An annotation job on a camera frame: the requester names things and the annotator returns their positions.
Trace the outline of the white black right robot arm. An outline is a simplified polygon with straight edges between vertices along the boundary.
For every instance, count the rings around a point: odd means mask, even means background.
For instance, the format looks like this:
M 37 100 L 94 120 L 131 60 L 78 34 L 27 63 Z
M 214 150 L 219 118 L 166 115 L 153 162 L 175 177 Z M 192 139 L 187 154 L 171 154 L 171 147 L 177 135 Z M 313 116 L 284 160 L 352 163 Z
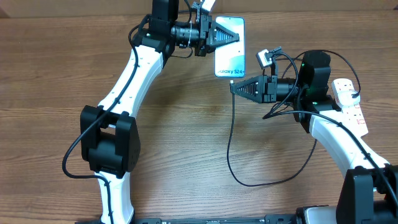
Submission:
M 320 143 L 340 169 L 344 182 L 335 206 L 300 207 L 293 214 L 266 215 L 265 223 L 396 223 L 397 167 L 364 141 L 368 133 L 360 102 L 359 82 L 330 81 L 331 52 L 308 50 L 290 59 L 294 78 L 279 77 L 281 49 L 259 52 L 270 75 L 232 82 L 230 91 L 256 103 L 270 103 L 266 118 L 285 114 Z

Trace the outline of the Samsung Galaxy smartphone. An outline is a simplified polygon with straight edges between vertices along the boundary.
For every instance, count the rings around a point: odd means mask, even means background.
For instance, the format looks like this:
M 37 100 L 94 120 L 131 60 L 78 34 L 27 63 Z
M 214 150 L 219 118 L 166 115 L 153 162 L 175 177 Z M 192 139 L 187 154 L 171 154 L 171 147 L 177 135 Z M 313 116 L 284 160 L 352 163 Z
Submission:
M 216 22 L 239 35 L 237 42 L 215 50 L 215 76 L 243 78 L 245 76 L 245 21 L 242 17 L 219 16 Z

